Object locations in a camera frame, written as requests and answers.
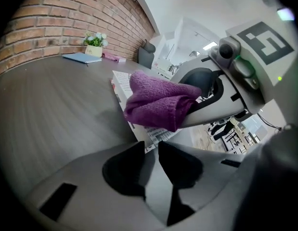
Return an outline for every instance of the brick wall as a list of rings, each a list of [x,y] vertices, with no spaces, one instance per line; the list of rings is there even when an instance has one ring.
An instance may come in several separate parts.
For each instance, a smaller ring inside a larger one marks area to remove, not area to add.
[[[0,40],[0,74],[38,58],[84,52],[86,32],[106,33],[105,50],[132,60],[154,34],[136,0],[24,0]]]

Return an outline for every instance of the flower pot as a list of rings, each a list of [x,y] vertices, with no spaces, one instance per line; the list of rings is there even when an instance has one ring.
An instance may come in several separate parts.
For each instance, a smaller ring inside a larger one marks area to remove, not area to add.
[[[102,56],[102,47],[87,45],[85,54],[101,57]]]

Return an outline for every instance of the wooden table surface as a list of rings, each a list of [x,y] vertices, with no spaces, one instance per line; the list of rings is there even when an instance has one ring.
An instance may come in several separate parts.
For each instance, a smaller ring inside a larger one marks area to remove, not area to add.
[[[136,69],[158,76],[129,60],[54,56],[0,77],[0,165],[18,196],[77,157],[136,141],[110,84],[112,70]],[[182,140],[191,145],[183,131],[172,139]]]

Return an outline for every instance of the cable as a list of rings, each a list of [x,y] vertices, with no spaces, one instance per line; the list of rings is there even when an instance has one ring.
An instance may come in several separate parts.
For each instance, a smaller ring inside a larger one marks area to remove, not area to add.
[[[264,122],[264,124],[266,124],[267,126],[271,127],[271,128],[275,128],[277,129],[278,131],[281,131],[283,128],[282,127],[277,127],[277,126],[274,126],[272,125],[271,123],[269,123],[268,121],[266,121],[259,113],[257,114],[260,119]]]

